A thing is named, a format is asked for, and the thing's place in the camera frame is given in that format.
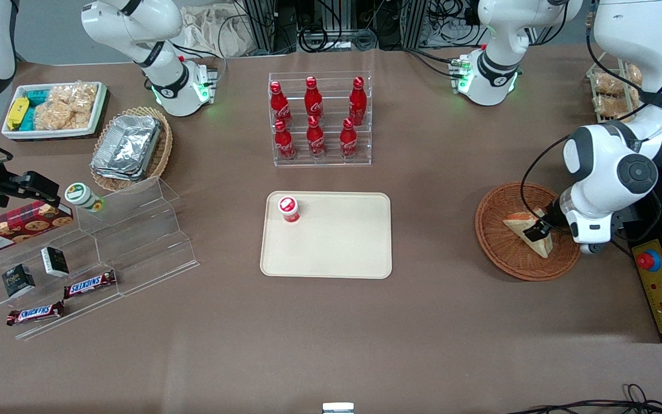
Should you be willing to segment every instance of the brown tabletop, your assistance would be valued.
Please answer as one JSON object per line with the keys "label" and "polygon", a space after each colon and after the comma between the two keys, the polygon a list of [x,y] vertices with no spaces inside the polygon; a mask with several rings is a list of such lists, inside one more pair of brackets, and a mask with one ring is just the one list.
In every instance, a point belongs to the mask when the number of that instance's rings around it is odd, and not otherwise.
{"label": "brown tabletop", "polygon": [[[662,345],[630,259],[609,247],[526,283],[497,270],[474,234],[489,189],[594,122],[590,64],[583,47],[533,48],[512,95],[482,108],[401,52],[231,60],[214,105],[169,117],[163,178],[186,202],[179,221],[201,265],[30,341],[15,341],[0,312],[0,412],[303,413],[354,401],[360,413],[494,413],[623,398],[628,382],[662,400]],[[373,165],[273,167],[268,73],[357,69],[375,82]],[[107,119],[156,105],[133,64],[25,64],[15,84],[76,79],[109,87]],[[91,182],[93,140],[5,141],[11,171]],[[567,188],[560,151],[532,179]],[[263,275],[265,199],[283,189],[388,194],[392,275]]]}

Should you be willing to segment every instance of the small black box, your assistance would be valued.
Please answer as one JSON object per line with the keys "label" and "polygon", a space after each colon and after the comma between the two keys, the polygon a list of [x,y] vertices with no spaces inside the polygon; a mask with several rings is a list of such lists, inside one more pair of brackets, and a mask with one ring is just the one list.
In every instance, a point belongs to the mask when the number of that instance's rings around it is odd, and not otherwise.
{"label": "small black box", "polygon": [[48,246],[42,249],[42,255],[45,264],[45,273],[59,278],[65,278],[68,275],[66,255],[62,251]]}
{"label": "small black box", "polygon": [[22,294],[34,288],[34,280],[29,273],[29,268],[23,264],[18,264],[13,269],[7,270],[2,275],[2,280],[10,298],[22,296]]}

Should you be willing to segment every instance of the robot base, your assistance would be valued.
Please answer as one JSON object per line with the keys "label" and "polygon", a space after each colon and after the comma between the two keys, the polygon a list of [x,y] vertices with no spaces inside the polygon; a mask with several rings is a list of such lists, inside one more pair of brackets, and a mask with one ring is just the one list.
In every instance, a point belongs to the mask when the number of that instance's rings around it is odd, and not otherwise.
{"label": "robot base", "polygon": [[215,79],[210,79],[206,66],[197,65],[187,60],[184,62],[188,69],[188,81],[173,98],[166,98],[155,91],[157,103],[165,108],[165,111],[173,116],[188,116],[199,110],[205,104],[213,102]]}
{"label": "robot base", "polygon": [[479,105],[493,106],[505,100],[507,94],[515,89],[517,73],[512,78],[502,78],[501,86],[492,86],[489,79],[480,72],[476,61],[483,53],[477,49],[468,55],[461,55],[458,60],[449,63],[449,73],[456,76],[451,80],[454,93],[463,94]]}

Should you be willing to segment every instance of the white cloth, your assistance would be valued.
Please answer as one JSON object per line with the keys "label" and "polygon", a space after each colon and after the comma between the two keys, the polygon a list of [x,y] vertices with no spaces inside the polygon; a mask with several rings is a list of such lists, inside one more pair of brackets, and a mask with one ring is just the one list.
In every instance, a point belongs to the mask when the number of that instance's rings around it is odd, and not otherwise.
{"label": "white cloth", "polygon": [[234,3],[184,6],[180,9],[180,13],[183,16],[183,31],[186,35],[185,47],[207,50],[219,56],[223,54],[227,58],[244,56],[257,49],[257,44],[249,32],[249,17],[247,16],[232,18],[226,22],[219,39],[219,29],[227,18],[239,14],[244,15],[244,10],[235,6]]}

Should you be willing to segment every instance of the yellow package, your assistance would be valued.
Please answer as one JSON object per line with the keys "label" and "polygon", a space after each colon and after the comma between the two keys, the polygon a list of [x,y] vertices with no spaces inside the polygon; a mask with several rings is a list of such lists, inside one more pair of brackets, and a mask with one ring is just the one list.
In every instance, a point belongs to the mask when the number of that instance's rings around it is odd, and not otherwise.
{"label": "yellow package", "polygon": [[22,124],[24,115],[29,109],[29,99],[26,97],[17,98],[14,100],[14,105],[11,106],[10,113],[7,115],[7,126],[10,131],[15,131]]}

